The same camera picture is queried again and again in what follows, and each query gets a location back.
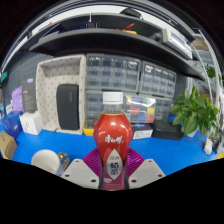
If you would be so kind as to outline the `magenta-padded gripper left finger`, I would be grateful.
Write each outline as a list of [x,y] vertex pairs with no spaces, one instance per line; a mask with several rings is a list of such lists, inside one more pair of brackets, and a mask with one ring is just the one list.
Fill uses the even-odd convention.
[[62,177],[84,188],[98,189],[101,177],[101,159],[97,149],[83,159],[74,159]]

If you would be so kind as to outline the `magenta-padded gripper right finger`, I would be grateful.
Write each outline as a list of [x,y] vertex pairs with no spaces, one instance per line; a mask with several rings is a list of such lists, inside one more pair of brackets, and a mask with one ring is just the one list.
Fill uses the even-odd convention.
[[153,159],[144,159],[132,148],[126,158],[126,175],[130,189],[146,186],[165,176]]

